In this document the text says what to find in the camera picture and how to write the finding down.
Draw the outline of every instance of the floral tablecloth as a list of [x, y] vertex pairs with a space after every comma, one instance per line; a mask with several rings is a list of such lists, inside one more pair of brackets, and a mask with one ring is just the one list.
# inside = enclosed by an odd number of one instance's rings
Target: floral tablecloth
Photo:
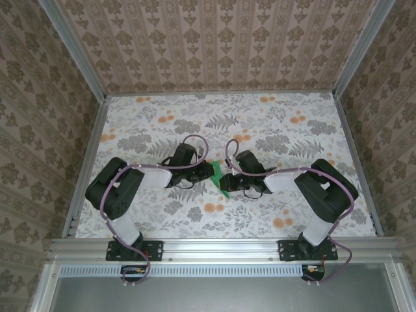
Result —
[[[334, 236], [375, 235], [330, 94], [125, 96], [107, 103], [91, 180], [115, 156], [128, 163], [159, 163], [191, 133], [208, 140], [209, 161], [219, 160], [228, 173], [224, 147], [236, 138], [240, 151], [251, 150], [265, 168], [328, 160], [360, 191], [354, 212]], [[203, 146], [198, 139], [189, 143]], [[227, 199], [209, 179], [190, 190], [139, 189], [129, 211], [147, 238], [297, 237], [312, 215], [300, 192], [265, 194], [258, 200], [242, 192], [229, 194]], [[88, 201], [76, 237], [111, 237]]]

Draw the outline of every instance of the ventilation grille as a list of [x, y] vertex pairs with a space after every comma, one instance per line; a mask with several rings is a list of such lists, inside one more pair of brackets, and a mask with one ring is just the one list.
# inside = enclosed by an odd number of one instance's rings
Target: ventilation grille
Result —
[[[63, 265], [61, 278], [120, 277], [121, 265]], [[160, 265], [152, 264], [151, 277], [293, 277], [302, 276], [301, 265]]]

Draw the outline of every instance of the green object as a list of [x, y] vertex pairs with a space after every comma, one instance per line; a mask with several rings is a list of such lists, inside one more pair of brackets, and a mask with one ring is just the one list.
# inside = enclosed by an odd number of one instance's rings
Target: green object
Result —
[[210, 162], [210, 164], [214, 166], [214, 172], [215, 172], [215, 175], [211, 177], [211, 180], [213, 180], [215, 186], [218, 187], [218, 189], [224, 194], [224, 196], [226, 198], [229, 198], [228, 192], [220, 189], [220, 179], [222, 178], [220, 163], [218, 161], [213, 161], [213, 162]]

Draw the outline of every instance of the black mounting plate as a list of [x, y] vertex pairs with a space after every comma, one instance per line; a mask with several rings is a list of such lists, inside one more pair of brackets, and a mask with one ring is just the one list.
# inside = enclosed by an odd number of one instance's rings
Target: black mounting plate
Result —
[[319, 249], [307, 258], [299, 250], [299, 241], [297, 239], [285, 239], [278, 241], [278, 252], [281, 261], [321, 261], [322, 255], [327, 260], [338, 260], [336, 246], [328, 239], [324, 240]]
[[[162, 261], [163, 241], [162, 240], [144, 240], [141, 251], [149, 258], [150, 261]], [[144, 258], [136, 252], [122, 246], [116, 240], [109, 242], [107, 246], [107, 261], [144, 261]]]

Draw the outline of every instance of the patterned wallpaper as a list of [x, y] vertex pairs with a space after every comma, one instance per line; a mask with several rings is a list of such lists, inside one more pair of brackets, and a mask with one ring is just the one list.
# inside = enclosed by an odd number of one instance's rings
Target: patterned wallpaper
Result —
[[0, 311], [24, 311], [98, 104], [36, 1], [0, 2]]
[[107, 93], [331, 89], [375, 0], [59, 0]]
[[342, 96], [387, 235], [416, 285], [416, 1], [397, 0]]

